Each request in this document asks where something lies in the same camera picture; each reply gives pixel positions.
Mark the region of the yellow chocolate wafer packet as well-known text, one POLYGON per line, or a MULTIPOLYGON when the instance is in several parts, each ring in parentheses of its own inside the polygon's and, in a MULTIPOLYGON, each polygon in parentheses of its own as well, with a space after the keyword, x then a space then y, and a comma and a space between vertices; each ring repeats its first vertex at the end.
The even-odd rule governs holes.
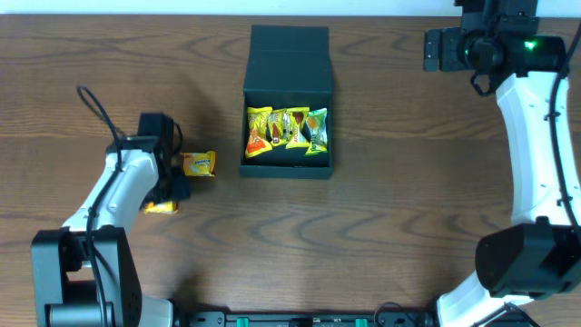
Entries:
POLYGON ((269 115, 268 128, 273 147, 285 145, 289 141, 289 116, 285 109, 273 110, 269 115))

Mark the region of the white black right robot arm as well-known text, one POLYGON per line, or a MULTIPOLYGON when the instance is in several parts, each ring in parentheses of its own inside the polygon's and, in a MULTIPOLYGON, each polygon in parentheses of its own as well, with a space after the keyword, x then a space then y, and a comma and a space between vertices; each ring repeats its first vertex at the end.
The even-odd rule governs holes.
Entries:
POLYGON ((538 32, 532 0, 460 0, 457 27, 425 33, 427 72, 486 77, 507 129, 511 224, 483 237, 475 271, 436 299, 420 326, 530 326, 525 304, 580 282, 580 182, 567 119, 575 44, 538 32))

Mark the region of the yellow orange snack packet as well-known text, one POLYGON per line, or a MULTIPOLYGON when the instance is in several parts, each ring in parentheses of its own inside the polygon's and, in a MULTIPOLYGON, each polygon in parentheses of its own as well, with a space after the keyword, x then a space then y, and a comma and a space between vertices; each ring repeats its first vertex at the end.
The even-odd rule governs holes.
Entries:
POLYGON ((272 150, 272 145, 266 137, 268 118, 271 112, 270 106, 249 107, 247 109, 249 139, 245 148, 246 158, 252 158, 272 150))

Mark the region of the yellow biscuit snack packet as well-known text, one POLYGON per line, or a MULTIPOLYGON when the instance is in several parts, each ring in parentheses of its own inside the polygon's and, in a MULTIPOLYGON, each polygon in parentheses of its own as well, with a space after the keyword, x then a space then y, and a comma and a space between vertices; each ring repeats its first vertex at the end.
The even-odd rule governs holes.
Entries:
POLYGON ((182 153, 182 169, 188 177, 213 177, 216 153, 182 153))

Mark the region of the yellow chocolate snack packet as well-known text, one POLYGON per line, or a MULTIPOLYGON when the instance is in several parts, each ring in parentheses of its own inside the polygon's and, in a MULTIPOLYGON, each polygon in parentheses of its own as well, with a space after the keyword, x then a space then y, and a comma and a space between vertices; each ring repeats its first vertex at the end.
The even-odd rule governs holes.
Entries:
POLYGON ((286 144, 286 149, 307 148, 310 145, 309 141, 302 133, 309 112, 309 107, 294 107, 286 110, 290 122, 289 138, 286 144))

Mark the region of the green yellow snack packet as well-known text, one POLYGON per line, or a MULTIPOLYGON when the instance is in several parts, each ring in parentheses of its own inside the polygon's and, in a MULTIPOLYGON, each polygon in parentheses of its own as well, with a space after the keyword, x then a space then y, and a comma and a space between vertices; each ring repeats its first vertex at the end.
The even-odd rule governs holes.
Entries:
POLYGON ((323 154, 328 151, 327 113, 326 108, 321 108, 308 114, 306 125, 310 132, 310 145, 305 153, 306 156, 323 154))

